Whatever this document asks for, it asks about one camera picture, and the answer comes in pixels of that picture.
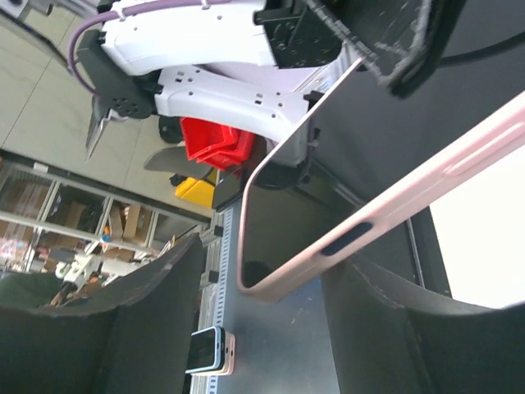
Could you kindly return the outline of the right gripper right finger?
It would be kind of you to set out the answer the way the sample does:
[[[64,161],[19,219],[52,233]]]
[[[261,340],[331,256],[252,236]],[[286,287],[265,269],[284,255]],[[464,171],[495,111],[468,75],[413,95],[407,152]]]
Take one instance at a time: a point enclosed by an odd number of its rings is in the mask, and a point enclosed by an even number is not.
[[[453,300],[374,263],[339,263],[322,288],[341,392],[523,392],[523,305]]]

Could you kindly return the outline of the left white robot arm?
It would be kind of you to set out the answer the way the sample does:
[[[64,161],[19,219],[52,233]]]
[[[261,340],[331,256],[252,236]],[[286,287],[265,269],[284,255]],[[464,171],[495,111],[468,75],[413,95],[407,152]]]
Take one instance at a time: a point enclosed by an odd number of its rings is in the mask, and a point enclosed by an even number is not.
[[[68,65],[106,115],[190,117],[276,142],[273,158],[303,161],[305,98],[208,70],[240,62],[323,67],[344,46],[394,96],[416,90],[443,61],[461,1],[116,1],[85,20]]]

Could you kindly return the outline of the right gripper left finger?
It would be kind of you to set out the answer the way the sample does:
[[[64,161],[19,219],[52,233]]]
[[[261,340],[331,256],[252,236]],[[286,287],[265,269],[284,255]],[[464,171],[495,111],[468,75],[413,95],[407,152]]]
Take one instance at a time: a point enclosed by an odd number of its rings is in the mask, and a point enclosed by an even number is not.
[[[182,392],[205,259],[192,235],[88,298],[2,307],[2,392]]]

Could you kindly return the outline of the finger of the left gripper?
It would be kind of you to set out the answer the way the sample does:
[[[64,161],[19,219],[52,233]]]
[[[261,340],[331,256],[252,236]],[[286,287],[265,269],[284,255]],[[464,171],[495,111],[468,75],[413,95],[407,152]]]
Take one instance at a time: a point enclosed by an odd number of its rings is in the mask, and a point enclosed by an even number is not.
[[[434,73],[463,11],[458,0],[307,1],[378,83],[406,98]]]

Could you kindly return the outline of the phone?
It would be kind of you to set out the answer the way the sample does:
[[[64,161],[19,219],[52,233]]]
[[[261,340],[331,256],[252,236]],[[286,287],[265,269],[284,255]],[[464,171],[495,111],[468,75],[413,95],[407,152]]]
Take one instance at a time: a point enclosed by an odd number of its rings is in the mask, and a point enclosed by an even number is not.
[[[390,96],[355,62],[253,170],[240,292],[275,302],[524,143],[524,55],[440,62]]]

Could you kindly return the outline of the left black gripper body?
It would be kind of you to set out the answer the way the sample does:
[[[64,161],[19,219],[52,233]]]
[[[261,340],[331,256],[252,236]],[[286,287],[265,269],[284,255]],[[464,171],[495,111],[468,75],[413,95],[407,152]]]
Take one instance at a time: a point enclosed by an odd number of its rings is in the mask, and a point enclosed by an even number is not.
[[[267,1],[253,14],[280,69],[320,67],[336,60],[342,43],[302,1]]]

